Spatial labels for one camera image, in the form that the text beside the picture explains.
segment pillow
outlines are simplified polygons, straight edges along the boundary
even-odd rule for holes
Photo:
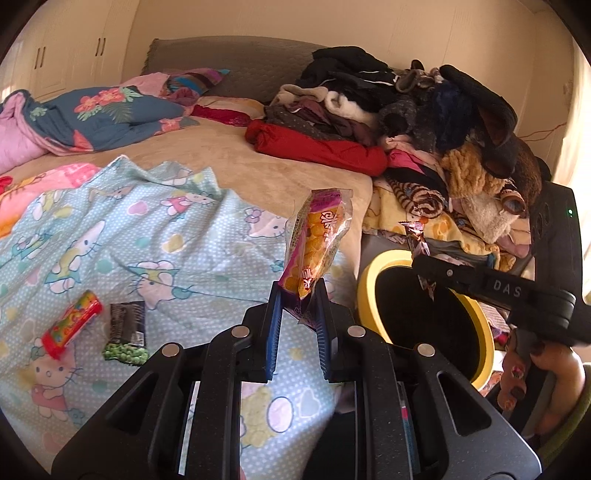
[[[183,106],[193,106],[201,95],[220,83],[230,70],[193,69],[168,72],[162,98]]]
[[[194,69],[186,72],[172,73],[166,81],[166,87],[170,93],[176,92],[179,88],[191,89],[197,97],[200,97],[210,88],[215,87],[223,78],[230,73],[230,70],[215,69]]]

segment orange snack package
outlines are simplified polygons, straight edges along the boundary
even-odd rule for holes
[[[279,279],[282,302],[300,323],[312,328],[307,312],[310,293],[332,265],[340,240],[349,230],[352,196],[353,191],[346,189],[312,190],[295,220],[288,222],[285,270]]]

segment red cloth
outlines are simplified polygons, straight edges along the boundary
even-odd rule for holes
[[[245,138],[259,153],[298,161],[311,161],[329,167],[381,175],[388,159],[381,147],[364,147],[348,140],[315,140],[286,127],[254,120]]]
[[[233,127],[247,127],[251,118],[244,112],[237,112],[235,110],[227,110],[223,108],[207,108],[201,105],[193,107],[192,116],[199,116],[201,118],[209,118],[216,122],[221,122]]]
[[[4,193],[4,191],[6,191],[6,188],[9,187],[12,183],[12,177],[9,176],[5,176],[5,177],[0,177],[0,193]]]

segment white wardrobe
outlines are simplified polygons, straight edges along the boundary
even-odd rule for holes
[[[0,66],[0,93],[36,100],[88,86],[112,86],[121,72],[139,0],[48,0]]]

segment screw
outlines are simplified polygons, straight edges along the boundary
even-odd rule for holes
[[[247,337],[250,332],[251,331],[248,329],[248,327],[245,327],[244,325],[238,325],[232,329],[232,336],[236,338],[244,338]]]
[[[417,347],[417,352],[420,353],[422,356],[435,355],[435,349],[433,348],[433,345],[429,345],[428,343],[421,343]]]
[[[181,349],[176,343],[167,343],[162,347],[162,354],[164,356],[177,356]]]
[[[365,335],[365,329],[359,325],[351,325],[349,328],[347,328],[347,333],[351,337],[361,338],[363,335]]]

